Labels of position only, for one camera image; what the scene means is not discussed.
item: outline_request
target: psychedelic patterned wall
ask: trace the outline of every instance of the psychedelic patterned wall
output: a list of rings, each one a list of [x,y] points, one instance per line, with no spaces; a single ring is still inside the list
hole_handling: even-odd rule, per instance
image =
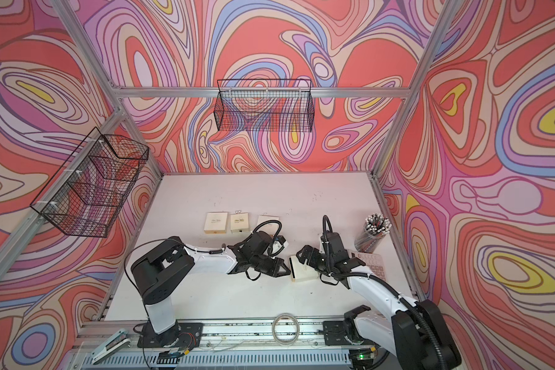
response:
[[[106,239],[37,233],[0,283],[0,369],[55,369],[96,315],[154,191],[146,166]]]
[[[555,1],[466,1],[378,173],[469,369],[555,369]]]
[[[311,133],[216,129],[214,99],[128,98],[163,172],[368,171],[400,99],[336,98]]]
[[[441,7],[432,0],[77,3],[119,86],[215,86],[219,78],[259,75],[307,76],[324,87],[397,77],[391,86],[407,86]]]
[[[79,1],[76,14],[121,86],[310,78],[407,86],[437,1]],[[315,100],[311,134],[216,133],[213,99],[125,104],[164,172],[366,171],[400,100]]]
[[[48,0],[0,2],[0,245],[111,112]],[[146,167],[107,239],[49,224],[37,233],[0,283],[0,369],[58,366],[102,302],[153,184]]]
[[[48,178],[110,114],[47,1],[0,3],[0,245]]]

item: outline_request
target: cardboard box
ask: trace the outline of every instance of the cardboard box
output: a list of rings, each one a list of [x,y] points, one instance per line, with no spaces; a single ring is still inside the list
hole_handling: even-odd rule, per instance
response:
[[[228,212],[208,212],[203,232],[206,234],[225,234]]]
[[[268,220],[278,220],[279,221],[279,217],[276,216],[259,216],[257,218],[257,225],[259,225],[262,222],[268,221]],[[266,232],[267,234],[270,235],[274,235],[276,232],[278,232],[278,224],[267,224],[265,226],[263,226],[262,228],[259,229],[262,232]]]
[[[249,232],[249,214],[235,213],[230,215],[230,231],[233,233]]]

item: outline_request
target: wire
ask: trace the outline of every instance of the wire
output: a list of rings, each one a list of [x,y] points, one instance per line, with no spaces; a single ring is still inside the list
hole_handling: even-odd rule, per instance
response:
[[[380,285],[384,286],[395,297],[398,297],[399,302],[401,304],[403,304],[403,306],[407,307],[407,310],[409,311],[409,313],[411,313],[412,318],[414,318],[417,321],[417,324],[420,326],[420,328],[422,328],[425,331],[426,335],[430,339],[430,342],[431,342],[432,346],[434,347],[434,352],[436,352],[436,357],[438,358],[438,363],[439,363],[439,366],[440,366],[440,370],[447,370],[448,369],[448,365],[446,364],[446,360],[444,359],[444,356],[442,355],[442,349],[440,347],[440,343],[438,342],[438,339],[437,339],[436,335],[434,334],[434,331],[430,328],[430,325],[421,316],[421,314],[417,311],[417,309],[415,307],[413,307],[405,298],[401,297],[399,292],[397,292],[391,285],[387,284],[386,281],[382,280],[381,278],[379,278],[375,275],[369,275],[369,274],[364,273],[364,272],[332,273],[331,276],[335,279],[347,278],[347,277],[369,278],[369,279],[372,279],[372,280],[376,281]]]
[[[146,366],[148,366],[148,369],[152,370],[150,364],[148,363],[148,360],[146,359],[146,352],[144,352],[144,347],[142,347],[142,356],[144,357],[144,362],[146,363]]]
[[[329,239],[327,238],[327,225],[329,226],[329,232],[333,232],[331,227],[331,221],[327,215],[323,216],[323,250],[325,251],[325,266],[327,268],[327,274],[331,275],[331,244],[329,244]]]
[[[244,272],[244,274],[245,274],[245,275],[249,278],[249,280],[251,280],[251,281],[255,281],[255,280],[257,280],[257,279],[259,279],[259,278],[261,277],[261,273],[260,273],[260,272],[259,272],[259,275],[257,275],[257,277],[255,277],[254,279],[252,279],[252,278],[249,276],[249,271],[248,271],[248,270],[246,270],[246,271]]]
[[[221,248],[221,249],[202,249],[202,250],[197,250],[197,249],[193,249],[193,248],[188,247],[185,243],[183,244],[183,247],[184,247],[184,248],[187,248],[187,249],[189,249],[189,250],[192,250],[192,251],[194,251],[194,252],[197,252],[197,253],[207,253],[207,254],[209,254],[209,255],[217,255],[217,254],[220,254],[220,253],[224,252],[224,248]]]
[[[278,338],[278,335],[276,334],[276,325],[278,324],[278,321],[280,321],[281,319],[289,319],[294,322],[294,325],[296,325],[296,334],[294,335],[294,338],[291,338],[288,340],[282,340]],[[275,318],[275,320],[272,322],[272,335],[273,335],[273,339],[277,343],[281,344],[282,346],[289,346],[290,344],[293,344],[294,342],[296,342],[296,340],[298,339],[298,336],[300,335],[300,324],[298,323],[298,320],[296,320],[296,317],[294,317],[293,315],[290,315],[290,314],[278,315]]]
[[[130,275],[128,274],[128,271],[127,271],[127,260],[128,260],[128,257],[133,253],[134,250],[136,250],[136,249],[138,249],[138,248],[140,248],[140,247],[143,247],[143,246],[145,246],[145,245],[148,245],[148,244],[150,244],[150,243],[154,243],[155,241],[176,241],[176,240],[171,239],[171,238],[165,238],[165,239],[155,239],[155,240],[147,241],[147,242],[145,242],[145,243],[143,243],[143,244],[140,244],[140,245],[137,246],[137,247],[132,248],[132,249],[128,252],[128,254],[126,254],[125,257],[124,257],[124,273],[125,273],[125,277],[128,278],[128,280],[129,280],[129,282],[131,283],[131,285],[134,286],[135,290],[136,290],[136,291],[138,292],[138,294],[140,294],[140,295],[141,295],[141,293],[140,293],[140,290],[138,289],[138,286],[135,285],[135,283],[132,281],[132,279],[130,279]],[[142,306],[144,306],[144,311],[146,312],[146,317],[148,317],[148,310],[146,309],[146,305],[144,304],[144,301],[142,301]],[[140,336],[141,336],[142,333],[136,331],[136,329],[135,329],[137,326],[140,326],[140,325],[143,327],[144,325],[146,325],[146,323],[137,324],[136,326],[134,326],[133,331],[134,331],[134,333],[140,334]],[[142,347],[142,356],[144,356],[144,362],[146,363],[146,366],[148,366],[148,369],[149,369],[149,370],[152,370],[152,367],[150,366],[150,364],[148,363],[148,360],[146,359],[146,353],[145,353],[145,351],[144,351],[144,347]]]
[[[270,256],[270,257],[275,257],[275,256],[279,255],[280,252],[285,248],[284,246],[282,246],[276,253],[273,252],[273,244],[277,241],[279,232],[282,230],[282,223],[280,221],[278,221],[278,220],[267,220],[267,221],[264,221],[264,222],[260,223],[259,225],[257,225],[255,227],[255,229],[253,229],[253,232],[251,233],[251,235],[249,235],[249,237],[246,238],[244,241],[248,241],[254,233],[258,232],[260,228],[262,228],[263,226],[268,225],[268,224],[277,224],[277,231],[273,235],[273,239],[272,239],[271,244],[269,244],[269,247],[267,247],[267,255]]]
[[[329,276],[329,275],[326,275],[326,274],[324,274],[324,273],[322,273],[321,275],[319,275],[318,279],[319,279],[322,283],[329,284],[329,285],[333,285],[333,286],[336,286],[337,284],[339,284],[339,280],[337,280],[337,282],[336,282],[335,284],[333,284],[333,283],[330,282],[330,281],[325,281],[325,280],[323,280],[323,276]]]
[[[226,348],[222,348],[222,349],[215,349],[215,350],[213,350],[212,352],[222,352],[222,351],[227,351],[227,350],[229,350],[229,349],[232,349],[232,348],[236,348],[236,347],[238,347],[239,345],[243,344],[244,342],[245,342],[245,341],[244,341],[244,340],[242,340],[241,342],[239,342],[239,343],[237,343],[237,344],[235,344],[235,345],[233,345],[233,346],[230,346],[230,347],[226,347]]]
[[[390,354],[391,352],[385,351],[384,355],[382,355],[382,357],[379,358],[378,361],[376,361],[372,366],[370,366],[369,368],[366,368],[366,370],[373,370],[373,369],[376,369],[378,366],[381,366],[382,364],[384,364],[384,362],[386,361],[386,358]]]

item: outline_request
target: pencil holder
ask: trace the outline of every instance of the pencil holder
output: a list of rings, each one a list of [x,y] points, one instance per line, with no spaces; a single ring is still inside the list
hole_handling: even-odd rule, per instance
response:
[[[372,253],[378,243],[390,232],[391,222],[382,214],[373,213],[366,218],[362,231],[356,237],[354,245],[358,252]]]
[[[360,234],[356,237],[354,245],[358,252],[372,253],[385,236],[386,234],[372,235],[366,231],[366,227],[363,227]]]

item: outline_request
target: black cable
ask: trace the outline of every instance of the black cable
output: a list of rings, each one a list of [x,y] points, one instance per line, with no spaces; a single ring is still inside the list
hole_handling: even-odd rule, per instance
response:
[[[282,246],[276,253],[273,252],[273,244],[277,241],[279,232],[282,230],[282,223],[278,220],[267,220],[260,223],[253,229],[253,232],[251,233],[251,235],[249,235],[249,237],[246,238],[244,242],[248,241],[254,233],[258,232],[260,228],[268,224],[277,224],[277,231],[273,235],[273,239],[272,239],[272,242],[269,244],[269,247],[267,247],[267,255],[270,257],[275,257],[279,255],[280,252],[284,249],[284,246]]]
[[[440,347],[440,343],[438,342],[438,339],[437,339],[436,335],[434,334],[434,331],[430,328],[430,326],[428,325],[426,320],[421,316],[421,314],[417,311],[417,309],[415,307],[413,307],[406,299],[401,297],[399,292],[397,292],[391,285],[387,284],[386,281],[382,280],[379,277],[376,277],[374,275],[369,275],[369,274],[364,273],[364,272],[348,272],[348,273],[337,273],[337,274],[333,273],[333,274],[331,274],[331,276],[333,278],[336,278],[336,279],[347,278],[347,277],[370,278],[370,279],[378,282],[380,285],[384,286],[389,292],[392,293],[392,295],[394,295],[395,297],[397,297],[399,299],[399,301],[403,304],[403,306],[407,307],[407,310],[415,318],[415,320],[417,321],[417,324],[420,326],[420,328],[422,328],[425,331],[426,335],[430,339],[430,342],[431,342],[432,346],[434,347],[434,351],[436,352],[436,357],[438,358],[438,363],[439,363],[439,366],[440,366],[440,370],[447,370],[448,369],[448,365],[446,364],[446,360],[444,359],[444,356],[442,355],[442,349]]]
[[[248,271],[248,270],[245,271],[244,274],[245,274],[245,275],[249,278],[249,280],[251,280],[251,281],[255,281],[255,280],[257,280],[257,279],[259,279],[259,278],[261,277],[261,273],[260,273],[260,272],[259,272],[259,275],[257,275],[257,277],[255,277],[254,279],[252,279],[252,278],[249,276],[249,271]]]
[[[323,216],[323,250],[325,251],[325,267],[327,269],[327,274],[331,275],[331,244],[329,244],[329,239],[327,238],[327,225],[329,226],[329,232],[333,232],[331,227],[331,221],[327,215]]]
[[[442,349],[440,348],[440,344],[438,343],[438,338],[434,334],[434,331],[430,328],[426,320],[420,315],[415,307],[413,307],[407,300],[403,297],[399,298],[399,301],[403,303],[407,310],[411,313],[417,323],[419,324],[420,328],[425,330],[428,338],[430,338],[431,344],[434,346],[434,351],[436,352],[436,357],[438,358],[438,364],[440,366],[440,370],[448,370],[448,365],[446,364],[446,360],[444,356],[442,356]]]
[[[333,285],[333,286],[339,284],[339,280],[337,280],[337,282],[336,282],[335,284],[333,284],[333,283],[330,282],[330,281],[325,281],[325,280],[323,280],[323,275],[326,275],[326,274],[322,273],[322,274],[319,275],[319,277],[318,277],[318,279],[319,279],[322,283],[324,283],[324,284],[329,284],[329,285]]]
[[[143,247],[143,246],[145,246],[146,244],[154,243],[155,241],[176,241],[176,240],[174,240],[174,239],[172,239],[172,238],[166,238],[166,239],[155,239],[155,240],[147,241],[147,242],[145,242],[145,243],[143,243],[143,244],[140,244],[140,245],[137,246],[137,247],[132,248],[132,250],[130,250],[130,251],[128,252],[128,254],[125,255],[125,258],[124,258],[124,273],[125,273],[125,277],[128,278],[129,282],[131,283],[131,285],[134,286],[134,288],[135,288],[135,290],[138,292],[138,294],[140,294],[140,290],[138,289],[138,286],[135,285],[135,283],[132,281],[132,279],[130,279],[130,276],[129,276],[128,271],[127,271],[127,260],[128,260],[128,257],[132,254],[132,252],[133,252],[134,250],[136,250],[136,249],[138,249],[138,248],[140,248],[140,247]],[[200,250],[195,250],[195,249],[193,249],[193,248],[187,247],[185,244],[183,244],[183,247],[185,247],[185,248],[187,248],[187,249],[189,249],[189,250],[192,250],[192,251],[194,251],[194,252],[208,253],[208,252],[202,252],[202,251],[200,251]],[[144,311],[146,312],[146,317],[148,317],[148,311],[146,310],[146,305],[144,304],[144,301],[142,301],[142,306],[144,306]],[[141,336],[142,333],[136,331],[136,329],[135,329],[137,326],[140,326],[140,325],[143,326],[143,325],[146,325],[146,323],[137,324],[136,326],[134,326],[133,331],[134,331],[134,333],[139,334],[139,335]],[[152,370],[152,367],[150,366],[150,364],[148,363],[148,360],[146,359],[146,352],[144,351],[144,347],[142,347],[142,356],[144,356],[144,362],[146,363],[146,366],[148,366],[148,369],[149,369],[149,370]]]
[[[208,255],[217,255],[217,254],[220,254],[220,253],[224,252],[224,249],[197,250],[197,249],[190,248],[185,244],[183,244],[183,247],[187,248],[189,250],[192,250],[196,253],[207,253]]]
[[[381,358],[378,359],[378,361],[376,361],[372,366],[370,366],[369,368],[366,368],[365,370],[374,370],[376,369],[378,366],[381,366],[382,364],[384,364],[384,362],[386,361],[386,358],[388,357],[388,355],[390,355],[391,352],[389,351],[385,351],[385,354],[382,355]]]

